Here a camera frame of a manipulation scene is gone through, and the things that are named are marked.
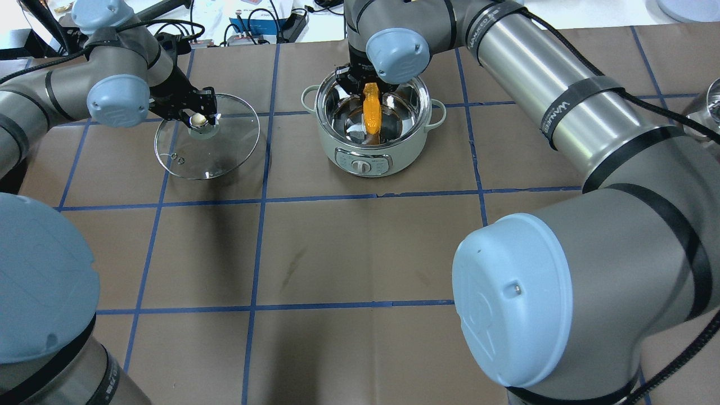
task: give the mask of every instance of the blue tape line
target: blue tape line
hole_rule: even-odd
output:
[[[483,190],[485,194],[500,194],[508,192],[553,192],[553,191],[580,191],[582,186],[564,187],[530,187],[530,188],[497,188]]]
[[[259,198],[251,198],[247,200],[219,200],[219,201],[179,201],[179,202],[163,202],[165,207],[194,207],[197,205],[242,205],[242,204],[258,204],[261,202]]]
[[[147,313],[206,313],[206,312],[248,312],[250,306],[203,306],[203,307],[185,307],[185,308],[142,308],[141,314]]]
[[[394,308],[406,306],[452,306],[453,300],[410,300],[410,301],[359,301],[347,303],[292,303],[268,304],[255,306],[201,306],[178,308],[134,308],[100,309],[98,315],[140,315],[162,313],[223,313],[223,312],[257,312],[257,311],[311,311],[318,309],[345,308]]]
[[[253,334],[255,331],[255,306],[258,302],[258,283],[260,279],[260,259],[263,245],[263,232],[265,227],[265,208],[268,196],[268,178],[270,172],[270,153],[272,142],[273,116],[275,114],[275,96],[277,91],[277,70],[280,61],[280,45],[275,45],[275,62],[272,71],[272,87],[270,91],[270,112],[268,119],[267,147],[265,148],[265,169],[263,172],[263,193],[260,203],[260,220],[258,223],[258,240],[255,245],[255,269],[253,273],[253,293],[250,299],[251,311],[248,322],[248,338],[245,347],[245,367],[243,369],[243,392],[240,402],[242,405],[248,403],[248,384],[250,381],[250,359],[253,350]]]
[[[276,112],[275,116],[282,117],[284,115],[310,115],[309,111],[281,111]]]
[[[135,315],[135,309],[99,309],[98,315]]]
[[[368,198],[377,198],[377,194],[359,194],[359,195],[313,195],[310,197],[277,197],[268,198],[268,203],[300,203],[306,201],[332,201],[332,200],[365,200]]]
[[[467,107],[486,107],[491,105],[513,105],[516,104],[514,101],[507,101],[507,102],[468,102],[466,103]]]
[[[187,61],[187,73],[185,73],[185,76],[190,79],[190,75],[192,74],[192,63],[195,62],[195,49],[190,50],[190,59]]]
[[[120,204],[120,205],[88,205],[81,207],[57,207],[59,212],[63,211],[105,211],[105,210],[136,210],[142,208],[157,208],[157,204]]]
[[[85,139],[90,129],[90,119],[85,122],[85,129],[83,129],[83,135],[80,137],[80,143],[78,144],[78,150],[75,152],[75,159],[73,159],[73,166],[70,168],[70,174],[68,175],[68,181],[65,183],[65,189],[63,190],[63,196],[60,197],[59,208],[65,206],[65,200],[68,198],[68,192],[70,191],[70,184],[73,182],[73,176],[75,176],[75,170],[78,168],[78,162],[80,161],[80,154],[83,152],[83,146],[85,145]]]
[[[401,192],[400,194],[388,192],[386,194],[378,196],[378,198],[436,197],[436,196],[441,196],[441,195],[473,195],[473,194],[477,194],[477,190]]]
[[[192,72],[192,63],[195,57],[195,50],[190,50],[190,60],[188,61],[187,74],[190,77]],[[173,134],[173,140],[170,145],[170,150],[173,150],[175,141],[177,139],[178,123],[175,126],[175,133]],[[125,353],[125,364],[123,369],[127,373],[130,369],[130,358],[132,357],[132,349],[135,345],[135,333],[138,331],[138,319],[140,318],[140,309],[143,305],[143,296],[145,295],[145,284],[148,281],[148,272],[150,271],[150,262],[153,258],[153,249],[155,248],[155,239],[158,235],[158,227],[160,226],[160,215],[163,210],[163,201],[165,200],[165,191],[168,187],[168,178],[170,173],[166,170],[163,177],[163,184],[160,187],[160,197],[158,198],[158,204],[155,212],[155,221],[153,222],[153,230],[150,233],[150,243],[148,243],[148,254],[145,257],[145,266],[143,268],[143,277],[140,279],[140,289],[138,291],[138,300],[135,304],[135,313],[132,317],[132,326],[130,327],[130,339],[127,342],[127,351]]]
[[[688,93],[688,94],[663,94],[663,98],[666,99],[684,99],[684,98],[691,98],[694,99],[695,97],[699,96],[698,93]]]
[[[652,73],[652,68],[650,67],[650,62],[647,60],[647,55],[645,55],[645,50],[642,48],[642,44],[640,43],[640,37],[638,37],[635,27],[630,27],[630,31],[632,31],[632,36],[633,36],[633,38],[635,38],[635,45],[637,45],[637,49],[640,51],[640,56],[642,57],[643,63],[645,63],[645,68],[647,69],[647,73],[650,75],[650,79],[652,80],[652,86],[655,88],[658,98],[660,98],[660,104],[662,105],[662,108],[667,109],[667,103],[665,102],[665,98],[663,97],[662,92],[660,91],[660,85],[657,84],[657,79],[655,78],[655,74]]]
[[[642,366],[640,367],[640,385],[645,385],[645,374],[642,372]],[[652,401],[650,400],[650,393],[645,394],[645,405],[652,405]]]
[[[472,132],[472,119],[470,117],[470,106],[467,102],[467,87],[465,86],[465,73],[462,69],[462,61],[460,60],[460,52],[455,49],[455,59],[457,60],[457,68],[460,73],[460,85],[462,87],[462,99],[465,103],[465,120],[467,121],[467,134],[470,142],[470,154],[472,155],[472,166],[475,173],[475,182],[477,183],[477,195],[480,198],[480,216],[482,217],[482,225],[487,226],[487,211],[485,210],[485,196],[482,193],[482,180],[480,179],[480,171],[477,168],[477,152],[475,151],[475,136]]]
[[[574,191],[580,190],[580,186],[563,187],[530,187],[525,189],[505,188],[486,189],[483,194],[510,193],[510,192],[552,192],[552,191]],[[374,198],[404,198],[404,197],[438,197],[444,195],[475,195],[477,190],[449,190],[449,191],[420,191],[401,192],[399,194],[388,192],[383,195],[377,194],[356,194],[356,195],[311,195],[307,197],[275,197],[266,198],[266,203],[306,203],[312,201],[337,201],[337,200],[370,200]],[[203,200],[203,201],[178,201],[163,202],[162,204],[121,204],[121,205],[87,205],[78,207],[55,207],[58,212],[64,211],[103,211],[103,210],[140,210],[148,208],[172,208],[172,207],[194,207],[198,205],[243,205],[261,204],[262,198],[251,198],[247,200]]]
[[[85,121],[74,121],[72,123],[64,123],[60,125],[56,125],[56,127],[82,127],[88,125],[87,120]]]

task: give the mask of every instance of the orange toy corn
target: orange toy corn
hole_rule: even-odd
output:
[[[377,83],[365,84],[363,95],[365,96],[362,103],[365,132],[371,136],[368,144],[379,145],[382,108],[380,107],[380,89],[378,89]]]

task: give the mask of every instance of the electrical cable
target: electrical cable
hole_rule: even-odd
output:
[[[575,46],[573,46],[572,43],[570,43],[570,41],[567,40],[567,38],[563,34],[560,33],[560,31],[556,30],[548,22],[531,13],[527,9],[520,10],[520,14],[537,22],[542,27],[550,31],[550,33],[552,33],[573,54],[573,56],[576,57],[593,74],[595,74],[596,76],[605,76],[603,72],[597,68],[597,66],[593,65],[582,53],[580,53],[580,51],[577,50]],[[666,110],[665,108],[658,107],[648,102],[644,102],[639,98],[635,97],[634,95],[628,93],[627,91],[623,90],[617,93],[620,95],[620,97],[637,105],[638,107],[678,121],[679,123],[686,125],[707,136],[715,143],[720,143],[720,135],[712,131],[710,128],[707,128],[705,125],[701,125],[700,123],[697,123],[696,121],[691,120],[684,115]],[[690,360],[692,360],[708,344],[708,342],[710,342],[710,340],[713,338],[713,336],[715,336],[719,329],[720,311],[716,313],[715,316],[713,316],[712,320],[710,320],[710,322],[705,326],[705,328],[703,328],[702,332],[700,332],[700,334],[685,348],[685,350],[683,350],[682,353],[680,353],[672,362],[670,362],[670,364],[665,366],[665,368],[658,372],[658,374],[656,374],[653,378],[651,378],[645,384],[633,391],[623,402],[623,405],[635,405],[637,401],[639,401],[643,396],[645,396],[645,394],[656,389],[660,384],[664,383],[673,374],[678,372],[679,369],[681,369]]]
[[[266,12],[267,14],[270,14],[270,17],[272,18],[272,20],[275,21],[275,28],[277,29],[278,34],[280,33],[280,31],[281,31],[280,24],[278,23],[277,18],[275,18],[275,16],[272,15],[270,10],[268,10],[268,9],[254,9],[253,11],[250,12],[250,14],[248,15],[248,28],[250,29],[250,31],[252,31],[252,29],[253,29],[251,26],[251,24],[252,24],[251,20],[253,19],[253,14],[255,14],[256,12]]]
[[[282,38],[282,43],[288,43],[289,41],[285,39],[285,35],[282,32],[282,29],[280,28],[280,14],[277,14],[277,9],[275,8],[275,2],[270,0],[270,5],[272,6],[273,11],[275,12],[275,25],[277,25],[277,34],[276,36],[278,38]]]
[[[16,78],[18,76],[22,76],[24,74],[28,74],[28,73],[31,73],[34,71],[39,71],[40,69],[50,68],[50,67],[57,66],[62,63],[65,63],[65,62],[72,61],[73,59],[77,59],[83,55],[86,55],[87,53],[90,53],[91,50],[92,50],[91,47],[83,48],[83,49],[80,49],[78,52],[73,53],[72,55],[67,55],[64,58],[60,58],[56,61],[43,63],[42,65],[37,65],[37,66],[33,66],[32,68],[27,68],[27,69],[23,69],[21,71],[17,71],[15,73],[9,74],[9,75],[3,77],[2,79],[0,79],[0,84],[3,84],[10,79],[14,79],[14,78]]]
[[[240,16],[240,13],[236,13],[235,16],[240,21],[240,25],[243,26],[243,31],[248,34],[250,37],[250,40],[253,41],[253,45],[258,45],[257,41],[255,41],[255,38],[253,37],[253,33],[245,26],[245,22],[243,21],[243,18]]]
[[[313,3],[317,4],[321,9],[319,10],[312,10],[311,13],[319,13],[319,12],[330,12],[334,15],[344,15],[342,13],[334,12],[332,9],[337,6],[342,6],[345,1],[344,0],[313,0]]]
[[[633,393],[628,396],[622,405],[635,405],[637,401],[645,396],[646,393],[649,393],[650,391],[656,389],[660,384],[664,383],[668,378],[670,378],[670,376],[681,369],[682,366],[688,364],[688,362],[692,360],[693,357],[695,357],[700,350],[708,344],[708,342],[710,342],[710,339],[715,336],[718,329],[720,329],[720,311],[713,316],[710,323],[705,326],[705,329],[700,332],[698,337],[696,337],[695,340],[693,340],[693,342],[690,343],[690,345],[688,345],[682,353],[680,353],[680,355],[670,362],[670,364],[665,366],[665,368],[656,374],[655,377],[650,378],[650,380],[648,380],[645,384],[633,391]]]
[[[205,26],[198,24],[196,22],[185,21],[183,19],[164,19],[164,18],[163,19],[154,19],[152,21],[134,22],[134,23],[128,24],[128,25],[122,25],[117,28],[117,31],[123,32],[123,31],[131,30],[132,28],[149,27],[151,25],[165,24],[165,23],[185,24],[185,25],[189,25],[191,27],[199,28],[200,32],[196,32],[196,33],[190,35],[190,37],[189,37],[190,40],[196,40],[198,37],[201,37],[205,33]]]
[[[228,26],[225,27],[225,33],[222,35],[222,42],[220,44],[218,44],[218,46],[222,46],[223,44],[225,44],[225,46],[228,46],[228,30],[231,27],[235,27],[238,29],[238,31],[240,31],[240,27],[238,27],[238,25],[236,23],[231,22],[230,24],[228,24]]]
[[[55,15],[50,10],[50,7],[47,5],[47,3],[42,3],[39,0],[20,0],[20,3],[22,3],[22,5],[25,6],[25,8],[28,9],[38,21],[40,21],[40,23],[50,32],[50,34],[54,38],[58,39],[59,37],[58,42],[60,43],[60,45],[65,47],[68,52],[70,52],[70,50],[78,48],[77,45],[71,45],[68,33],[66,32],[65,28],[60,25],[60,23],[55,19]]]
[[[190,31],[192,32],[192,36],[195,36],[195,28],[192,26],[192,24],[194,23],[194,21],[192,21],[192,10],[193,10],[194,6],[195,6],[195,0],[190,1]]]
[[[307,9],[292,9],[291,12],[303,12],[302,18],[307,18]]]
[[[188,31],[187,28],[185,28],[183,25],[173,23],[173,22],[168,22],[168,23],[163,24],[162,27],[158,28],[158,30],[155,31],[154,36],[157,36],[157,34],[159,34],[160,31],[162,31],[165,27],[175,27],[180,31],[180,35],[190,36],[190,31]]]
[[[574,57],[576,57],[586,68],[588,68],[588,70],[590,70],[594,75],[605,76],[605,74],[600,69],[598,69],[597,66],[593,65],[582,53],[580,53],[580,51],[577,50],[577,48],[572,43],[570,43],[569,40],[567,40],[567,38],[563,34],[560,33],[560,31],[556,30],[555,27],[551,26],[547,21],[536,16],[527,9],[521,9],[519,13],[529,19],[532,19],[533,21],[540,24],[543,28],[550,31],[550,33],[552,33],[555,38],[557,38],[558,41],[560,41],[561,44],[563,44],[570,51],[570,53]],[[617,91],[616,93],[623,99],[635,104],[640,108],[644,108],[655,114],[675,120],[689,128],[698,131],[700,134],[708,137],[713,142],[720,144],[720,135],[718,135],[718,133],[716,133],[710,128],[707,128],[705,125],[702,125],[694,120],[691,120],[690,118],[687,118],[685,115],[678,114],[665,108],[658,107],[656,105],[642,101],[641,99],[635,97],[634,95],[628,93],[625,90]]]

